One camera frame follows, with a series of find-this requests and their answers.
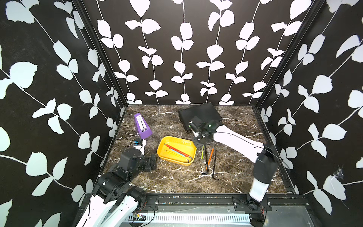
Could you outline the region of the green-sleeved hex key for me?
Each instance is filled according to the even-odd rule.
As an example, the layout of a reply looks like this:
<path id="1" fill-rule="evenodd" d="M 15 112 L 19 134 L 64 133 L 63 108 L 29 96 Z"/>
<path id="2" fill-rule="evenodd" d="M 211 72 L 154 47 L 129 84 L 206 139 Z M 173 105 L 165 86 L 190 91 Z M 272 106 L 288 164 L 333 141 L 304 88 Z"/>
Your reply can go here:
<path id="1" fill-rule="evenodd" d="M 204 150 L 205 150 L 205 146 L 202 146 L 202 151 L 201 151 L 201 160 L 203 160 L 204 157 Z"/>

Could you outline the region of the orange-sleeved hex key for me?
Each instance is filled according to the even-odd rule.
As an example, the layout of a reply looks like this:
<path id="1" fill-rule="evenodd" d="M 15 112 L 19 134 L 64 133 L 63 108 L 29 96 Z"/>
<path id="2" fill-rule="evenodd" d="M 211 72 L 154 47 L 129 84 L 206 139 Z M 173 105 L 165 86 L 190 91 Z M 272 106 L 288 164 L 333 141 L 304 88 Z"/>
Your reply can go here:
<path id="1" fill-rule="evenodd" d="M 214 148 L 211 150 L 211 153 L 210 153 L 210 156 L 209 156 L 209 159 L 208 159 L 208 162 L 207 162 L 207 167 L 206 167 L 206 170 L 208 171 L 209 170 L 209 165 L 210 165 L 210 162 L 211 162 L 211 159 L 212 159 L 212 155 L 214 153 Z"/>

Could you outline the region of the red-sleeved hex key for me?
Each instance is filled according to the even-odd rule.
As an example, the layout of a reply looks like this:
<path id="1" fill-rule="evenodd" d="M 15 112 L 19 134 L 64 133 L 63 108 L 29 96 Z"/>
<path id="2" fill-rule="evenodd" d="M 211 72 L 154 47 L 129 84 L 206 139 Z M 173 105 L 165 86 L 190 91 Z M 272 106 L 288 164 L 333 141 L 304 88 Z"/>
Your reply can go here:
<path id="1" fill-rule="evenodd" d="M 182 151 L 180 151 L 180 150 L 178 150 L 178 149 L 176 149 L 176 148 L 174 148 L 174 147 L 172 147 L 172 146 L 170 146 L 170 145 L 168 145 L 166 143 L 164 145 L 167 146 L 169 149 L 174 149 L 174 150 L 176 150 L 176 151 L 178 151 L 178 152 L 180 152 L 180 153 L 182 153 L 184 155 L 187 155 L 190 159 L 192 159 L 192 156 L 190 156 L 190 155 L 188 155 L 188 154 L 186 154 L 186 153 L 184 153 L 184 152 L 182 152 Z"/>

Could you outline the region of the large black hex key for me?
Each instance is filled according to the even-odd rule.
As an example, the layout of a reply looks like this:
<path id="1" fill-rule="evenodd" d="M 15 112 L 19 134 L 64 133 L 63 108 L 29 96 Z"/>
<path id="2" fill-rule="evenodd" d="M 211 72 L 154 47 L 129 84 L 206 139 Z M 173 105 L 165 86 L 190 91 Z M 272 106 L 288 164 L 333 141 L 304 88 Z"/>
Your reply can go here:
<path id="1" fill-rule="evenodd" d="M 203 152 L 204 152 L 204 158 L 205 158 L 205 162 L 206 162 L 206 167 L 205 170 L 203 172 L 200 172 L 201 176 L 207 175 L 209 172 L 209 164 L 208 164 L 208 149 L 207 146 L 204 145 L 203 146 Z"/>

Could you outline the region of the blue-sleeved hex key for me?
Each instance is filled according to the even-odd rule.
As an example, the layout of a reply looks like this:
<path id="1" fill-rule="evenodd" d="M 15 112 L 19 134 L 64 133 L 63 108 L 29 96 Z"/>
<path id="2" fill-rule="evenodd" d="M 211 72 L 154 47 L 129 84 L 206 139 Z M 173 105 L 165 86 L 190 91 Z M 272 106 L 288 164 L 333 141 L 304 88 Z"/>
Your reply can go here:
<path id="1" fill-rule="evenodd" d="M 176 150 L 174 150 L 174 149 L 170 149 L 172 152 L 174 152 L 174 153 L 176 153 L 177 155 L 179 155 L 179 156 L 182 156 L 182 157 L 184 157 L 184 158 L 189 158 L 187 155 L 184 155 L 184 154 L 182 154 L 182 153 L 180 153 L 180 152 L 178 152 L 178 151 L 176 151 Z"/>

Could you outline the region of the yellow-sleeved hex key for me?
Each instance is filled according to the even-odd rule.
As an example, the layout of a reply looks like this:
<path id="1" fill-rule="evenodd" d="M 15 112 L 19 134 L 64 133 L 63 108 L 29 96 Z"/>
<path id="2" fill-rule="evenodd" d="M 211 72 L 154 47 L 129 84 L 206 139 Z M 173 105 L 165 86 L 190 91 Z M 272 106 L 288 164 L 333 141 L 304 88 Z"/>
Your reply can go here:
<path id="1" fill-rule="evenodd" d="M 185 156 L 183 156 L 183 155 L 181 155 L 181 154 L 179 154 L 177 152 L 169 151 L 169 150 L 166 150 L 166 149 L 164 151 L 166 153 L 168 153 L 168 155 L 170 157 L 173 157 L 173 159 L 179 158 L 181 162 L 184 162 L 184 163 L 189 163 L 190 162 L 188 158 L 186 158 Z"/>

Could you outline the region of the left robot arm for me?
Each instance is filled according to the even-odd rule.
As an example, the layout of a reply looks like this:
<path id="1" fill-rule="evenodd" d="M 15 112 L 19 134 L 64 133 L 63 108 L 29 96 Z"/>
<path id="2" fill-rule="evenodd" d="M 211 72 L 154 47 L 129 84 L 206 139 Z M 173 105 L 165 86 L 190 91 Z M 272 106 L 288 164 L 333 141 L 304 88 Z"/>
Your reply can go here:
<path id="1" fill-rule="evenodd" d="M 145 157 L 136 148 L 126 149 L 119 162 L 101 175 L 89 196 L 89 202 L 78 210 L 73 227 L 118 227 L 135 211 L 147 205 L 147 193 L 130 183 L 141 172 L 157 169 L 157 157 Z"/>

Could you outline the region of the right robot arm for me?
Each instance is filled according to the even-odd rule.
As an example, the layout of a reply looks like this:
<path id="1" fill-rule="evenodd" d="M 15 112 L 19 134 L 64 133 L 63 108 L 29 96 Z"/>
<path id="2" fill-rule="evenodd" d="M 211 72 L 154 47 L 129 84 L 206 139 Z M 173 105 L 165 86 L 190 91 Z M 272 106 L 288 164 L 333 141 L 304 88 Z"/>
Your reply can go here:
<path id="1" fill-rule="evenodd" d="M 269 147 L 234 132 L 216 120 L 205 123 L 194 117 L 188 123 L 188 128 L 194 135 L 192 141 L 197 148 L 215 141 L 234 149 L 253 162 L 253 182 L 247 202 L 257 204 L 263 201 L 278 168 L 277 158 Z"/>

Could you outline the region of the yellow plastic storage tray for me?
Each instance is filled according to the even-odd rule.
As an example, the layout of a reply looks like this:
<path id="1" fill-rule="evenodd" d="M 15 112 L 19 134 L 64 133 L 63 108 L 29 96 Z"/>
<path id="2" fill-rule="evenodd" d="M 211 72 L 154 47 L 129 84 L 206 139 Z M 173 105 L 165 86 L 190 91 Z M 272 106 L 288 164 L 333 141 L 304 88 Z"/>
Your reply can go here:
<path id="1" fill-rule="evenodd" d="M 196 151 L 192 141 L 166 136 L 161 140 L 157 154 L 162 160 L 189 166 L 195 160 Z"/>

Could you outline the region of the black metal case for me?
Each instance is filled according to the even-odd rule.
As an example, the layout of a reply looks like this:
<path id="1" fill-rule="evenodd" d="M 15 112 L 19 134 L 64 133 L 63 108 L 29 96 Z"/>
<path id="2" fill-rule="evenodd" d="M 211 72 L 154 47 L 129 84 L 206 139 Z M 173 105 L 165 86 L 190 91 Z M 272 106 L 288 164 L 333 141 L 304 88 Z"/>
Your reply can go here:
<path id="1" fill-rule="evenodd" d="M 191 133 L 188 125 L 194 117 L 198 117 L 203 123 L 207 123 L 211 120 L 222 122 L 223 120 L 219 112 L 210 102 L 179 110 L 178 114 L 186 133 Z"/>

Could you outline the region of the purple metronome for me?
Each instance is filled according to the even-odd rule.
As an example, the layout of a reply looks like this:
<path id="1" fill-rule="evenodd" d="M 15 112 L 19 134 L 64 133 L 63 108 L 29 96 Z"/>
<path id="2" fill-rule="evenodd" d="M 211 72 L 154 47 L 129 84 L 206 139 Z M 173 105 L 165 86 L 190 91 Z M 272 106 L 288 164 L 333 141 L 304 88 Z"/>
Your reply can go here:
<path id="1" fill-rule="evenodd" d="M 151 128 L 140 113 L 134 115 L 134 123 L 137 134 L 141 137 L 141 139 L 145 140 L 153 134 Z"/>

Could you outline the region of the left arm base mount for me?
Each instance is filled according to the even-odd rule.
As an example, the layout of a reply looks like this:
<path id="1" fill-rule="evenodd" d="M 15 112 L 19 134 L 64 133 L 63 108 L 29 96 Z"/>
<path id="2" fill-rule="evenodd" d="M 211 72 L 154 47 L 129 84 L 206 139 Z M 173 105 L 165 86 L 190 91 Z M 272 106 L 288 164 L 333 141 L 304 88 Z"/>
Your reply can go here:
<path id="1" fill-rule="evenodd" d="M 159 196 L 156 194 L 147 194 L 146 198 L 134 212 L 157 211 L 159 206 Z"/>

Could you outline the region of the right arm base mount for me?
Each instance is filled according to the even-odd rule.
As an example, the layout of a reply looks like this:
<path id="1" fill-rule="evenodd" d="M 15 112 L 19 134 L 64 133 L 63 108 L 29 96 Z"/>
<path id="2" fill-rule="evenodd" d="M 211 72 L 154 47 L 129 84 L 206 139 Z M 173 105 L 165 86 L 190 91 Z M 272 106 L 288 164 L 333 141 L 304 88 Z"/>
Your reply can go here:
<path id="1" fill-rule="evenodd" d="M 268 197 L 265 196 L 262 201 L 257 201 L 248 194 L 240 194 L 232 197 L 235 211 L 244 211 L 246 213 L 259 213 L 263 211 L 272 211 L 268 204 Z"/>

